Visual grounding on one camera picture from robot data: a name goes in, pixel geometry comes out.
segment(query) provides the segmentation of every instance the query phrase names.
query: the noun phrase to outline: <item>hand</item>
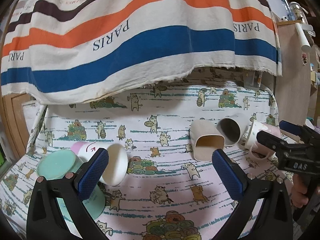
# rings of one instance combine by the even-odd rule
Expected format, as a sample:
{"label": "hand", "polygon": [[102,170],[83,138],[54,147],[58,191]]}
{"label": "hand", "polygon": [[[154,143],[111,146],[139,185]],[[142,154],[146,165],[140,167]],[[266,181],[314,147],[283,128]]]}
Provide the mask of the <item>hand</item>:
{"label": "hand", "polygon": [[[308,189],[306,185],[304,185],[301,177],[298,174],[294,174],[293,177],[293,187],[291,190],[291,199],[292,203],[297,208],[302,208],[304,205],[308,204],[308,198],[305,196]],[[316,192],[320,195],[320,187],[316,188]]]}

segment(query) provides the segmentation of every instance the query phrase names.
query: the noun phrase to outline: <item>white paper cup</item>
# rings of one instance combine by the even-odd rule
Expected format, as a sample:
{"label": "white paper cup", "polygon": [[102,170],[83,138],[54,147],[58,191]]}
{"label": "white paper cup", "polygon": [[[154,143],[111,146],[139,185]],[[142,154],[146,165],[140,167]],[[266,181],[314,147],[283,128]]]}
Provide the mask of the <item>white paper cup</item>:
{"label": "white paper cup", "polygon": [[211,161],[216,149],[223,149],[224,137],[209,120],[195,120],[190,126],[193,156],[197,161]]}
{"label": "white paper cup", "polygon": [[226,146],[235,145],[249,128],[249,119],[242,113],[222,118],[217,129],[225,138]]}
{"label": "white paper cup", "polygon": [[[244,147],[249,150],[249,157],[255,161],[265,160],[275,153],[273,150],[257,142],[257,133],[262,130],[279,138],[281,137],[279,127],[253,120]],[[255,156],[252,151],[265,155],[265,158],[259,158]]]}
{"label": "white paper cup", "polygon": [[71,151],[87,162],[99,148],[106,149],[109,154],[109,163],[104,170],[100,182],[109,186],[116,186],[121,183],[128,169],[128,156],[125,148],[119,143],[105,142],[76,142]]}

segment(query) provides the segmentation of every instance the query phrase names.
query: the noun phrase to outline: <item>mug handle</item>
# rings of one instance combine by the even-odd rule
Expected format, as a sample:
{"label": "mug handle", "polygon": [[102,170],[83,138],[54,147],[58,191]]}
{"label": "mug handle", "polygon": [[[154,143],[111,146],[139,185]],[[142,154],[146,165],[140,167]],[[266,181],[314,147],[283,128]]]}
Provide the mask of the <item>mug handle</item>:
{"label": "mug handle", "polygon": [[251,146],[250,146],[250,149],[249,149],[249,157],[254,160],[254,161],[263,161],[263,160],[266,160],[269,156],[271,156],[270,154],[266,155],[266,157],[264,158],[257,158],[256,156],[253,155],[252,153],[252,148],[253,146],[256,146],[256,143],[254,142]]}

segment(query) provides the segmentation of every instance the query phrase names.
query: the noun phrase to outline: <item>striped cloth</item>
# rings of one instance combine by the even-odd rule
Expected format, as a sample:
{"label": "striped cloth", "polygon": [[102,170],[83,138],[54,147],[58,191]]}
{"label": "striped cloth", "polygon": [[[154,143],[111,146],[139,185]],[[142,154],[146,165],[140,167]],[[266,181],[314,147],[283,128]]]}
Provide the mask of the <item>striped cloth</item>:
{"label": "striped cloth", "polygon": [[281,75],[266,0],[19,0],[2,94],[88,102],[185,77],[198,66]]}

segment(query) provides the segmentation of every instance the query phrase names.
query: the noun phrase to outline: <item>mint green cup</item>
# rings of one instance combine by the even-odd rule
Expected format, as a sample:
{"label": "mint green cup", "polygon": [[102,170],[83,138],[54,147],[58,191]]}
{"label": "mint green cup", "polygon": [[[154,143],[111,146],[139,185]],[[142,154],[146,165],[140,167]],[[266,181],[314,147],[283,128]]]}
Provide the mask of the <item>mint green cup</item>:
{"label": "mint green cup", "polygon": [[[37,166],[38,176],[44,176],[47,180],[61,179],[68,172],[76,172],[83,161],[73,151],[59,150],[44,157]],[[62,198],[57,198],[61,213],[71,220],[67,207]],[[98,218],[105,206],[105,197],[96,185],[89,199],[84,200],[83,205],[93,219]]]}

